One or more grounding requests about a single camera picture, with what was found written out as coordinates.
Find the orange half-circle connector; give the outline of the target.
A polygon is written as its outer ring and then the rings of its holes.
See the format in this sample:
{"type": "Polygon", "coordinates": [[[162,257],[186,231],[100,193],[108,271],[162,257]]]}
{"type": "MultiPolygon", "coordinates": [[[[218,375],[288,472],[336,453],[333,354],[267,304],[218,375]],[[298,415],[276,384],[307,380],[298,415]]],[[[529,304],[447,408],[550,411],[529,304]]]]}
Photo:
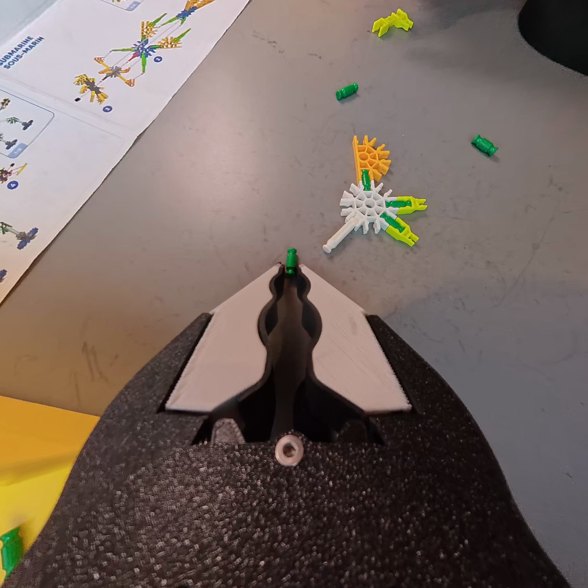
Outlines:
{"type": "Polygon", "coordinates": [[[376,183],[381,181],[390,168],[390,152],[386,149],[385,144],[376,146],[377,138],[370,139],[367,135],[360,142],[357,136],[352,140],[352,152],[355,163],[356,179],[362,180],[363,172],[367,171],[371,180],[376,183]]]}

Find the yellow box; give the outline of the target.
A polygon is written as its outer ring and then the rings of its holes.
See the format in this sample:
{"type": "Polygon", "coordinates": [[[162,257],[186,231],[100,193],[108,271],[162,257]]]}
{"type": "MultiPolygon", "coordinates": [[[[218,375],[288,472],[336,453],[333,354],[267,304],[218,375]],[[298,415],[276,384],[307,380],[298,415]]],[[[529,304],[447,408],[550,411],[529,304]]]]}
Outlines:
{"type": "Polygon", "coordinates": [[[98,416],[1,397],[1,535],[31,547],[98,416]]]}

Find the white plastic rod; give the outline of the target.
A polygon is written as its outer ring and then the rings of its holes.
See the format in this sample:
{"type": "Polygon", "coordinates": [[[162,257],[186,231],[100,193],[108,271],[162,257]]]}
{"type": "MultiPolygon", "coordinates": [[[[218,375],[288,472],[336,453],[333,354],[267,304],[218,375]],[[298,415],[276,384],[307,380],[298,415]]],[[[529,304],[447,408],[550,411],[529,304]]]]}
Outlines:
{"type": "Polygon", "coordinates": [[[332,250],[338,246],[351,231],[354,231],[355,229],[356,221],[354,219],[350,220],[349,222],[345,222],[339,228],[339,230],[322,246],[323,251],[326,253],[331,253],[332,250]]]}

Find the printed instruction sheet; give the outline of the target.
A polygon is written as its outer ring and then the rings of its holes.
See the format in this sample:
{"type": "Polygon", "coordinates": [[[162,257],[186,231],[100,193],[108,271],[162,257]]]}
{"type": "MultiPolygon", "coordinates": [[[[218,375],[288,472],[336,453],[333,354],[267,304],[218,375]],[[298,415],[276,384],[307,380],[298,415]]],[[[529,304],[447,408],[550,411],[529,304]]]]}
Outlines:
{"type": "Polygon", "coordinates": [[[1,1],[1,300],[248,1],[1,1]]]}

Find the person's right forearm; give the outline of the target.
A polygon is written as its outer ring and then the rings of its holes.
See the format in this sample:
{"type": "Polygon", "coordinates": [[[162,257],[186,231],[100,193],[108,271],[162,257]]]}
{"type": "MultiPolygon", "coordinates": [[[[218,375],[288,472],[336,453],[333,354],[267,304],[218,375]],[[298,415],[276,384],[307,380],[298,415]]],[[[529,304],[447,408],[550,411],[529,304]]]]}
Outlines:
{"type": "Polygon", "coordinates": [[[538,53],[587,75],[587,1],[526,1],[518,28],[538,53]]]}

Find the white snowflake connector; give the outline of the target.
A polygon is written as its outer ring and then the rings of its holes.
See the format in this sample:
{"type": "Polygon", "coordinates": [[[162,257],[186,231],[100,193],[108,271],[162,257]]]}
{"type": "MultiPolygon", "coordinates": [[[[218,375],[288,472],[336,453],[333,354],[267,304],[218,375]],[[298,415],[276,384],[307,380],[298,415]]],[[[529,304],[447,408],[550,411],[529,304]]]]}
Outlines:
{"type": "Polygon", "coordinates": [[[397,209],[386,208],[386,200],[394,199],[390,196],[391,190],[382,195],[383,183],[378,185],[371,181],[371,190],[365,191],[362,182],[359,185],[351,184],[349,190],[343,192],[340,200],[342,207],[341,215],[345,217],[345,222],[354,219],[356,221],[356,231],[361,228],[367,233],[372,227],[375,233],[385,230],[388,223],[380,219],[384,213],[390,213],[396,217],[397,209]]]}

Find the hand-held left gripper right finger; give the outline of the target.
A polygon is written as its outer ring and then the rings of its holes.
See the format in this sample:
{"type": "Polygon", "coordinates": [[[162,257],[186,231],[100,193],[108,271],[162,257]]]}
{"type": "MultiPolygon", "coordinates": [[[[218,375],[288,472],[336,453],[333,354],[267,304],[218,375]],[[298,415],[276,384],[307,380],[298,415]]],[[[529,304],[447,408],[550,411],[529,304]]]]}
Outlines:
{"type": "Polygon", "coordinates": [[[412,406],[364,310],[305,265],[307,301],[318,313],[312,349],[316,379],[368,415],[408,412],[412,406]]]}

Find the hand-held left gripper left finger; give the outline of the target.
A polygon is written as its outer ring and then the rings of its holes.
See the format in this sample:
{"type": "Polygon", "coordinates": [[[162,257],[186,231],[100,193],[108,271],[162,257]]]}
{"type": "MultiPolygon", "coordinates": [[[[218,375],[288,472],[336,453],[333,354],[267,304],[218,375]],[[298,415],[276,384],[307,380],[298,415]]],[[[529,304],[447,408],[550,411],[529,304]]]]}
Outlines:
{"type": "Polygon", "coordinates": [[[166,410],[209,414],[263,380],[283,283],[276,264],[212,310],[166,410]]]}

